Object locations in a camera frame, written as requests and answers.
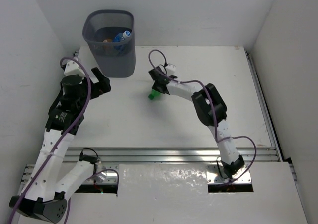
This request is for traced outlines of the green plastic bottle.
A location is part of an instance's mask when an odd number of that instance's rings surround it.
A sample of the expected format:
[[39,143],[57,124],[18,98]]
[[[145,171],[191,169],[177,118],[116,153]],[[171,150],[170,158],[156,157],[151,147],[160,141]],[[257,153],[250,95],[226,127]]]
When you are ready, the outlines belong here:
[[161,95],[160,92],[158,92],[158,91],[152,89],[151,92],[150,92],[150,94],[148,95],[148,99],[149,99],[149,100],[154,100],[155,98],[159,97],[160,95]]

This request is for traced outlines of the orange juice bottle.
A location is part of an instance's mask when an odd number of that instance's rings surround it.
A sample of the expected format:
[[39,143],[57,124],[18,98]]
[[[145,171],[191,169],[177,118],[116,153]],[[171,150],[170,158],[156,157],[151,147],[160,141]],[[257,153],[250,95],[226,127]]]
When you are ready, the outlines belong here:
[[113,55],[113,46],[112,46],[113,40],[111,38],[107,38],[103,40],[103,49],[105,51],[105,54],[107,56],[112,56]]

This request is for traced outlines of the clear bottle dark blue label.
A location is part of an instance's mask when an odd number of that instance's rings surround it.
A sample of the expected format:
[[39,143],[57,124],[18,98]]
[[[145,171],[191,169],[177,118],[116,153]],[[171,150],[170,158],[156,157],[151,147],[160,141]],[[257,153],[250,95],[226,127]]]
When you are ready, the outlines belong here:
[[129,43],[127,39],[131,37],[131,32],[129,30],[125,30],[122,33],[118,33],[113,42],[120,43],[120,45],[115,45],[114,49],[117,51],[118,55],[126,54],[127,50],[129,49]]

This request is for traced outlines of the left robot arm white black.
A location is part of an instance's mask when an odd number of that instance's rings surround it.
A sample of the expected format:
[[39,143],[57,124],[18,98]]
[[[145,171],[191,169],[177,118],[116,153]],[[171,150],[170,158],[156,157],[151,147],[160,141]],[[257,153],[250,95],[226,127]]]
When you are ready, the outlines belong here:
[[49,111],[44,140],[34,169],[21,194],[9,206],[23,216],[58,223],[67,212],[71,195],[97,173],[100,159],[80,154],[75,167],[58,179],[68,147],[84,120],[88,101],[111,91],[110,80],[98,68],[91,70],[98,82],[79,74],[65,76]]

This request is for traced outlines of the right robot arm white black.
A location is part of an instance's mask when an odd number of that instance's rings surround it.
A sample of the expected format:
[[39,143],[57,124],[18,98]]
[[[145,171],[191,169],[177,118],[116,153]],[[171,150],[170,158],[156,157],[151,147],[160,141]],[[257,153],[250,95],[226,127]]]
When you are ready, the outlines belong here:
[[230,135],[226,121],[227,106],[216,87],[211,83],[203,85],[197,80],[180,82],[176,80],[176,76],[168,76],[168,71],[171,70],[164,66],[149,71],[154,81],[152,90],[192,102],[199,121],[211,131],[217,143],[225,175],[232,178],[244,167],[245,162]]

